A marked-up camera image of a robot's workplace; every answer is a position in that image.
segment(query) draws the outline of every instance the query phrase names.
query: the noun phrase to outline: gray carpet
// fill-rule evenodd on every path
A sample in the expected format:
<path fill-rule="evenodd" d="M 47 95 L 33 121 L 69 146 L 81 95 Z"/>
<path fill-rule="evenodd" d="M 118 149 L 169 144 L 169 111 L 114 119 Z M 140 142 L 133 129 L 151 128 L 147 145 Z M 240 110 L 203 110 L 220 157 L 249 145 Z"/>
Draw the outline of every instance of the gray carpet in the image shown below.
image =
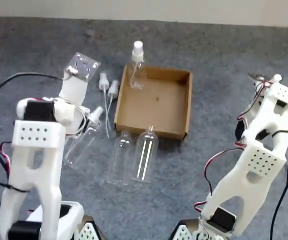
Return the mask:
<path fill-rule="evenodd" d="M 110 78 L 120 79 L 132 42 L 142 40 L 150 65 L 193 72 L 190 131 L 182 144 L 161 140 L 150 185 L 115 187 L 102 181 L 114 138 L 100 135 L 92 159 L 81 172 L 62 170 L 62 199 L 78 201 L 107 239 L 165 240 L 180 219 L 198 216 L 192 205 L 208 187 L 204 163 L 234 142 L 235 117 L 249 104 L 253 85 L 247 72 L 284 75 L 288 86 L 288 29 L 157 21 L 0 18 L 0 82 L 16 72 L 36 71 L 62 76 L 75 52 L 102 63 Z M 98 75 L 88 87 L 85 106 L 103 102 Z M 11 140 L 16 104 L 26 97 L 57 96 L 61 83 L 23 77 L 0 91 L 0 142 Z M 236 163 L 239 153 L 227 153 L 209 169 L 216 184 Z M 0 181 L 5 181 L 0 166 Z M 273 210 L 285 184 L 283 169 L 267 200 L 241 240 L 266 240 Z M 25 211 L 39 204 L 29 194 Z M 237 209 L 236 202 L 227 203 Z M 274 239 L 288 239 L 288 193 L 280 208 Z"/>

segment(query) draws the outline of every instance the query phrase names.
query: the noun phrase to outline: red wire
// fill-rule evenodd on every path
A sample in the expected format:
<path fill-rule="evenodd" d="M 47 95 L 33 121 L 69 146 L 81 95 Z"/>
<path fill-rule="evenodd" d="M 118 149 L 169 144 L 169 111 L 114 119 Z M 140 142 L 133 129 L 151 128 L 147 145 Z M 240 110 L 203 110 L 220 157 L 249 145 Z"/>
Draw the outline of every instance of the red wire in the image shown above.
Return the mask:
<path fill-rule="evenodd" d="M 251 110 L 251 108 L 252 108 L 252 107 L 254 106 L 254 104 L 256 103 L 257 99 L 260 97 L 260 94 L 261 94 L 265 89 L 267 89 L 267 88 L 270 87 L 270 86 L 266 86 L 265 83 L 269 83 L 270 85 L 273 84 L 273 83 L 271 83 L 269 80 L 263 80 L 260 84 L 258 84 L 258 85 L 256 86 L 256 88 L 255 88 L 255 96 L 254 96 L 254 98 L 253 98 L 252 104 L 250 105 L 250 107 L 249 107 L 246 111 L 242 112 L 242 113 L 237 117 L 237 120 L 238 120 L 238 121 L 243 120 L 244 122 L 246 122 L 246 120 L 245 120 L 244 118 L 242 118 L 242 116 L 245 115 L 246 113 L 248 113 L 248 112 Z M 231 152 L 231 151 L 235 151 L 235 150 L 242 150 L 242 151 L 243 151 L 244 148 L 247 146 L 246 144 L 242 144 L 242 143 L 240 143 L 239 141 L 235 142 L 235 145 L 237 146 L 236 148 L 231 148 L 231 149 L 227 149 L 227 150 L 220 151 L 219 153 L 217 153 L 217 154 L 215 154 L 214 156 L 212 156 L 212 157 L 206 162 L 205 167 L 204 167 L 204 177 L 205 177 L 206 181 L 208 182 L 210 195 L 213 194 L 213 187 L 212 187 L 211 182 L 210 182 L 210 181 L 208 180 L 208 178 L 207 178 L 207 168 L 208 168 L 208 166 L 213 162 L 213 160 L 214 160 L 216 157 L 218 157 L 218 156 L 220 156 L 220 155 L 222 155 L 222 154 L 224 154 L 224 153 Z M 204 204 L 206 204 L 206 203 L 207 203 L 207 201 L 196 202 L 196 203 L 194 204 L 195 210 L 198 211 L 199 213 L 201 213 L 201 212 L 202 212 L 202 209 L 198 208 L 198 206 L 204 205 Z"/>
<path fill-rule="evenodd" d="M 10 174 L 10 158 L 7 154 L 4 153 L 4 144 L 10 144 L 11 141 L 4 141 L 0 144 L 0 154 L 4 157 L 5 162 L 6 162 L 6 173 L 7 173 L 7 178 L 9 178 L 9 174 Z"/>
<path fill-rule="evenodd" d="M 235 147 L 235 148 L 231 148 L 231 149 L 227 149 L 227 150 L 220 151 L 219 153 L 217 153 L 217 154 L 215 154 L 214 156 L 212 156 L 212 157 L 206 162 L 205 167 L 204 167 L 204 177 L 205 177 L 206 181 L 208 182 L 210 195 L 213 194 L 213 188 L 212 188 L 212 184 L 210 183 L 210 181 L 208 180 L 207 175 L 206 175 L 208 166 L 213 162 L 213 160 L 214 160 L 216 157 L 218 157 L 218 156 L 220 156 L 220 155 L 222 155 L 222 154 L 224 154 L 224 153 L 231 152 L 231 151 L 235 151 L 235 150 L 242 150 L 242 151 L 243 151 L 244 149 L 241 148 L 241 147 Z"/>

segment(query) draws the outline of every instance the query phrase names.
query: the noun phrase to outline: cardboard tray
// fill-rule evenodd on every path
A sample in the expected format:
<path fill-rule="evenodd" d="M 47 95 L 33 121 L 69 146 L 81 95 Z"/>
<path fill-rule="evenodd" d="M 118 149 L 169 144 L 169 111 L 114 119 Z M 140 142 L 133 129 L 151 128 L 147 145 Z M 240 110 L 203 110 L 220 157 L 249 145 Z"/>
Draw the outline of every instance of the cardboard tray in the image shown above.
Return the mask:
<path fill-rule="evenodd" d="M 124 68 L 115 113 L 117 131 L 140 134 L 154 126 L 159 137 L 182 140 L 188 134 L 192 73 L 146 67 L 141 90 L 129 85 Z"/>

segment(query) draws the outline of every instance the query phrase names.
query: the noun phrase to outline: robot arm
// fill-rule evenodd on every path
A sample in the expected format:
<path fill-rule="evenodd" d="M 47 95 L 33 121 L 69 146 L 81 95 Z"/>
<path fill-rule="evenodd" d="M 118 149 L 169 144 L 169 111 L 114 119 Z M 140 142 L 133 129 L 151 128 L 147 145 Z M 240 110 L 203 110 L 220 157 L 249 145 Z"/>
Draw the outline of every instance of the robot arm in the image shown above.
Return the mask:
<path fill-rule="evenodd" d="M 256 91 L 259 83 L 255 82 L 255 91 L 259 97 L 254 99 L 243 114 L 243 122 L 246 124 L 240 139 L 245 146 L 244 151 L 234 168 L 208 195 L 198 220 L 198 230 L 191 231 L 192 239 L 222 240 L 233 235 L 239 236 L 263 205 L 271 183 L 286 162 L 288 133 L 275 134 L 272 149 L 260 141 L 279 130 L 288 131 L 288 87 L 280 83 L 281 79 L 280 75 L 275 75 L 269 83 L 267 81 L 269 86 L 261 92 Z M 220 206 L 233 197 L 241 197 L 243 200 L 237 216 Z M 189 235 L 188 224 L 179 226 L 182 234 L 184 232 Z M 178 235 L 181 231 L 177 227 L 170 239 L 182 236 Z"/>
<path fill-rule="evenodd" d="M 14 148 L 9 184 L 0 208 L 0 240 L 70 240 L 84 215 L 77 202 L 62 202 L 59 188 L 63 150 L 67 134 L 78 134 L 86 124 L 89 109 L 82 107 L 88 80 L 99 63 L 77 53 L 65 69 L 59 98 L 21 100 L 17 105 L 12 140 Z M 43 162 L 33 168 L 36 150 Z M 28 191 L 36 188 L 41 206 L 26 221 L 19 220 Z"/>

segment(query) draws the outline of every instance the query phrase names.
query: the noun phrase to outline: clear plastic bottle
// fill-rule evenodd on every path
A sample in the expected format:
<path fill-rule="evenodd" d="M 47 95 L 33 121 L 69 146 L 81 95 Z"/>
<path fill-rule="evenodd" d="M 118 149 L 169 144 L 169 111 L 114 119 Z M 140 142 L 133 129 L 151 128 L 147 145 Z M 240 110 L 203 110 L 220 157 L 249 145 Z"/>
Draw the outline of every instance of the clear plastic bottle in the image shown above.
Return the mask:
<path fill-rule="evenodd" d="M 146 132 L 139 135 L 135 148 L 135 175 L 133 179 L 150 182 L 152 169 L 151 162 L 156 158 L 158 137 L 151 126 Z"/>
<path fill-rule="evenodd" d="M 143 43 L 141 41 L 134 42 L 132 61 L 128 64 L 127 69 L 130 87 L 142 89 L 143 82 L 147 79 L 147 74 L 144 65 Z"/>
<path fill-rule="evenodd" d="M 123 131 L 116 139 L 112 160 L 110 162 L 107 182 L 125 186 L 129 181 L 129 164 L 133 153 L 133 142 L 128 132 Z"/>
<path fill-rule="evenodd" d="M 67 153 L 64 155 L 64 165 L 79 170 L 82 163 L 87 160 L 87 151 L 89 151 L 89 147 L 95 140 L 99 130 L 99 117 L 102 112 L 103 108 L 99 106 L 89 114 L 87 129 L 71 143 Z"/>

